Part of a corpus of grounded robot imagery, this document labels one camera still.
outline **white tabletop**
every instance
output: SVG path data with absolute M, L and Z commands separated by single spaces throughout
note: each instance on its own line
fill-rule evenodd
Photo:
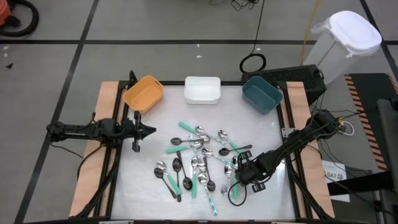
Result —
M 113 200 L 112 219 L 131 220 L 293 220 L 295 218 L 289 180 L 285 165 L 266 184 L 266 189 L 253 193 L 248 187 L 246 203 L 240 207 L 231 205 L 221 194 L 227 185 L 224 164 L 215 158 L 208 158 L 210 177 L 216 184 L 211 194 L 218 216 L 211 211 L 205 189 L 197 186 L 197 197 L 182 187 L 183 172 L 179 173 L 182 201 L 172 198 L 162 180 L 154 175 L 156 162 L 162 160 L 167 172 L 177 181 L 172 169 L 176 154 L 166 154 L 165 150 L 176 146 L 170 143 L 174 137 L 188 139 L 190 133 L 178 125 L 182 121 L 194 128 L 201 126 L 208 134 L 217 136 L 223 129 L 229 139 L 238 146 L 252 144 L 253 158 L 262 152 L 276 149 L 282 144 L 276 110 L 267 115 L 260 114 L 242 99 L 241 86 L 222 86 L 221 98 L 217 105 L 189 105 L 183 95 L 183 86 L 164 86 L 163 98 L 146 114 L 142 123 L 157 128 L 154 134 L 139 141 L 140 153 L 131 149 L 132 140 L 125 140 L 119 165 L 118 181 Z M 223 146 L 214 140 L 205 145 L 215 153 Z M 182 151 L 182 159 L 187 176 L 192 176 L 190 160 L 195 155 L 192 149 Z M 232 152 L 224 157 L 227 160 L 236 155 Z M 242 201 L 244 188 L 239 186 Z

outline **spoon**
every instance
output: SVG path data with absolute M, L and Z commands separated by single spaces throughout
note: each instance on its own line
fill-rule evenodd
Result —
M 222 156 L 227 156 L 229 154 L 230 151 L 233 150 L 239 150 L 239 149 L 251 149 L 253 146 L 252 145 L 247 145 L 247 146 L 243 146 L 237 149 L 227 149 L 227 148 L 222 148 L 218 151 L 218 154 L 222 155 Z
M 209 182 L 207 182 L 207 188 L 209 189 L 209 191 L 214 192 L 216 190 L 216 183 L 214 183 L 214 181 L 210 179 L 209 166 L 207 165 L 207 158 L 204 157 L 203 160 L 205 161 L 207 176 L 209 177 Z
M 177 173 L 177 186 L 180 187 L 180 180 L 179 180 L 178 172 L 181 171 L 181 162 L 178 158 L 175 158 L 173 160 L 173 170 Z M 181 195 L 177 196 L 177 201 L 181 202 Z
M 220 144 L 222 144 L 222 145 L 225 146 L 225 142 L 219 140 L 218 138 L 216 138 L 216 137 L 214 137 L 214 136 L 212 136 L 212 135 L 210 135 L 210 134 L 206 134 L 206 131 L 205 131 L 205 129 L 204 129 L 203 127 L 197 126 L 197 127 L 195 127 L 195 131 L 196 131 L 199 135 L 201 135 L 201 136 L 202 136 L 202 135 L 207 135 L 207 136 L 211 137 L 212 139 L 214 139 L 215 141 L 217 141 L 218 143 L 220 143 Z
M 237 148 L 239 148 L 237 145 L 235 145 L 233 142 L 231 142 L 229 139 L 228 139 L 228 135 L 226 134 L 226 132 L 225 131 L 223 131 L 223 130 L 219 130 L 218 131 L 218 136 L 222 139 L 222 140 L 225 140 L 225 141 L 228 141 L 228 143 L 232 146 L 232 148 L 234 148 L 234 149 L 237 149 Z
M 203 141 L 194 142 L 193 144 L 195 145 L 196 148 L 200 148 L 200 147 L 203 146 Z M 168 149 L 168 150 L 166 150 L 166 153 L 167 153 L 167 154 L 171 154 L 171 153 L 175 153 L 175 152 L 178 152 L 178 151 L 186 150 L 186 149 L 189 149 L 189 148 L 192 148 L 192 147 L 193 147 L 193 146 L 181 146 L 181 147 L 176 147 L 176 148 L 173 148 L 173 149 Z
M 182 158 L 181 158 L 181 152 L 177 152 L 177 156 L 178 156 L 178 159 L 180 160 L 180 162 L 182 161 Z M 192 189 L 192 180 L 189 178 L 189 177 L 187 177 L 187 175 L 185 175 L 185 169 L 184 169 L 184 165 L 182 164 L 182 162 L 181 162 L 181 167 L 182 167 L 182 171 L 183 171 L 183 173 L 184 173 L 184 179 L 182 180 L 182 185 L 184 186 L 184 188 L 186 189 L 186 190 L 191 190 Z
M 177 198 L 177 195 L 174 193 L 174 191 L 169 187 L 169 185 L 166 183 L 166 181 L 163 178 L 163 171 L 162 169 L 156 167 L 154 170 L 155 176 L 159 179 L 162 179 L 164 184 L 167 186 L 167 188 L 169 189 L 170 193 L 173 195 L 173 198 Z
M 204 141 L 203 139 L 195 139 L 195 140 L 181 140 L 180 138 L 172 138 L 170 140 L 170 142 L 175 145 L 175 146 L 179 146 L 181 145 L 182 142 L 200 142 L 200 141 Z
M 209 179 L 207 178 L 207 176 L 204 173 L 199 174 L 198 175 L 198 179 L 199 179 L 199 182 L 201 184 L 203 184 L 203 186 L 205 186 L 205 190 L 206 190 L 206 193 L 207 193 L 207 197 L 209 198 L 209 202 L 210 202 L 210 205 L 211 205 L 211 210 L 213 211 L 213 215 L 217 216 L 218 212 L 217 212 L 216 205 L 214 204 L 213 200 L 211 199 L 210 193 L 209 193 L 209 191 L 207 189 L 207 183 L 208 183 Z
M 172 184 L 175 192 L 177 193 L 177 195 L 182 194 L 180 188 L 178 187 L 178 185 L 175 183 L 175 181 L 173 180 L 173 178 L 166 172 L 166 164 L 163 161 L 157 161 L 156 163 L 157 167 L 160 168 L 164 174 L 166 174 L 168 180 L 170 181 L 170 183 Z
M 198 158 L 193 157 L 191 159 L 191 166 L 193 168 L 193 175 L 192 175 L 192 180 L 193 180 L 193 187 L 192 187 L 192 198 L 197 197 L 197 167 L 198 167 Z
M 205 155 L 206 157 L 211 157 L 211 156 L 213 156 L 214 158 L 218 159 L 219 161 L 224 162 L 225 164 L 227 164 L 227 165 L 229 165 L 229 166 L 231 166 L 231 167 L 233 167 L 233 168 L 235 168 L 235 169 L 238 168 L 236 165 L 230 163 L 229 161 L 227 161 L 227 160 L 225 160 L 225 159 L 222 159 L 222 158 L 220 158 L 220 157 L 214 155 L 214 154 L 213 154 L 213 151 L 212 151 L 211 149 L 207 148 L 207 147 L 204 147 L 204 148 L 201 150 L 201 153 L 202 153 L 203 155 Z
M 225 165 L 224 167 L 224 173 L 228 177 L 228 190 L 231 188 L 231 174 L 232 174 L 232 167 L 230 165 Z
M 234 165 L 238 165 L 238 156 L 234 156 L 234 157 L 232 157 L 232 163 L 234 164 Z M 235 184 L 237 182 L 237 180 L 236 180 L 236 177 L 234 176 L 234 180 L 233 180 L 233 185 Z M 235 186 L 234 186 L 234 188 L 232 189 L 232 196 L 234 197 L 234 198 L 237 198 L 238 196 L 239 196 L 239 188 L 238 188 L 238 185 L 236 184 Z

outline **yellow cable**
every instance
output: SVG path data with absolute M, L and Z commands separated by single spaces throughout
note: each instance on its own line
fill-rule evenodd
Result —
M 301 51 L 300 65 L 303 65 L 303 63 L 304 63 L 303 60 L 304 60 L 304 55 L 305 55 L 305 43 L 307 42 L 308 34 L 310 33 L 310 29 L 312 27 L 313 20 L 315 18 L 315 15 L 317 14 L 319 3 L 320 3 L 320 0 L 317 0 L 317 2 L 315 3 L 315 7 L 313 8 L 312 15 L 311 15 L 310 23 L 308 25 L 307 32 L 305 33 L 303 49 Z

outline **white container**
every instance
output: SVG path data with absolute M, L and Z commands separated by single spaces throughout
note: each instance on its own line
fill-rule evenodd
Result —
M 184 96 L 189 104 L 215 105 L 221 96 L 218 77 L 187 77 Z
M 359 57 L 372 55 L 381 43 L 380 33 L 366 19 L 351 11 L 337 12 L 311 31 L 322 34 L 304 65 L 315 64 L 321 69 L 325 84 L 343 74 Z

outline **gray floor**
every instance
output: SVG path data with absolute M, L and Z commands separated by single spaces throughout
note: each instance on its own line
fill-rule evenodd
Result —
M 75 40 L 74 44 L 0 44 L 0 222 L 12 223 L 39 155 L 78 40 L 94 0 L 30 0 L 40 11 L 37 30 L 21 40 Z M 398 40 L 395 0 L 366 0 L 386 40 Z M 315 0 L 266 0 L 259 39 L 303 40 Z M 210 6 L 206 0 L 99 0 L 87 40 L 238 40 L 253 39 L 261 6 L 236 12 L 227 2 Z M 335 12 L 350 10 L 366 17 L 359 0 L 323 0 L 315 22 Z M 22 21 L 30 12 L 17 8 Z M 267 69 L 300 63 L 301 45 L 258 45 L 267 57 Z M 398 61 L 398 46 L 388 46 Z M 252 49 L 244 44 L 85 45 L 63 106 L 60 121 L 86 123 L 95 108 L 100 83 L 126 79 L 130 69 L 138 77 L 183 80 L 186 76 L 218 76 L 239 80 L 238 65 Z M 12 69 L 6 65 L 14 63 Z M 253 60 L 246 70 L 258 68 Z M 389 73 L 380 49 L 362 58 L 348 73 Z M 344 78 L 328 85 L 322 108 L 354 110 Z M 376 170 L 376 164 L 358 118 L 353 137 L 328 140 L 334 155 L 351 167 Z M 83 154 L 86 142 L 65 141 Z M 25 222 L 68 216 L 80 159 L 50 148 Z

